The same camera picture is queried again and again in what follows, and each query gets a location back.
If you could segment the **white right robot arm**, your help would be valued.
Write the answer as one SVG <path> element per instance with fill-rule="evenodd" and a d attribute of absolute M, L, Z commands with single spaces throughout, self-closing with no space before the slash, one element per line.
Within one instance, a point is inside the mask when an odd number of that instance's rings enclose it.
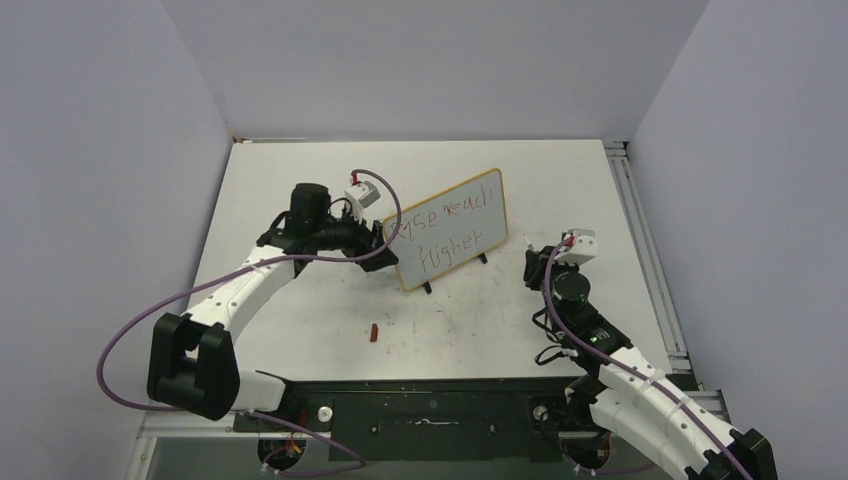
<path fill-rule="evenodd" d="M 545 303 L 533 322 L 559 357 L 585 372 L 564 392 L 569 421 L 619 437 L 673 479 L 777 478 L 760 432 L 741 432 L 697 403 L 590 303 L 577 260 L 583 242 L 568 235 L 556 246 L 528 247 L 523 273 Z"/>

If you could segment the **yellow framed whiteboard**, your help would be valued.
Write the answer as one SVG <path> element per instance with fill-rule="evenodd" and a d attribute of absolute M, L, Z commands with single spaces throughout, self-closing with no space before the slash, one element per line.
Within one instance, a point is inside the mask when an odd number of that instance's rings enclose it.
<path fill-rule="evenodd" d="M 503 173 L 484 171 L 383 220 L 398 258 L 401 288 L 412 291 L 486 255 L 509 236 Z"/>

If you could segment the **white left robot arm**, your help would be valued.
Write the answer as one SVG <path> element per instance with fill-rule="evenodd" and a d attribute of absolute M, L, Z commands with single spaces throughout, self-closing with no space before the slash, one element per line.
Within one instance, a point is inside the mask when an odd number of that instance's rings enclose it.
<path fill-rule="evenodd" d="M 296 279 L 316 257 L 339 252 L 337 262 L 352 262 L 365 272 L 397 264 L 380 221 L 364 211 L 380 198 L 370 181 L 345 190 L 339 215 L 327 187 L 299 183 L 281 212 L 250 250 L 243 266 L 210 284 L 210 294 L 176 315 L 155 323 L 146 390 L 150 399 L 210 420 L 231 411 L 259 410 L 271 429 L 290 428 L 298 403 L 284 394 L 283 379 L 239 367 L 238 336 L 280 289 Z"/>

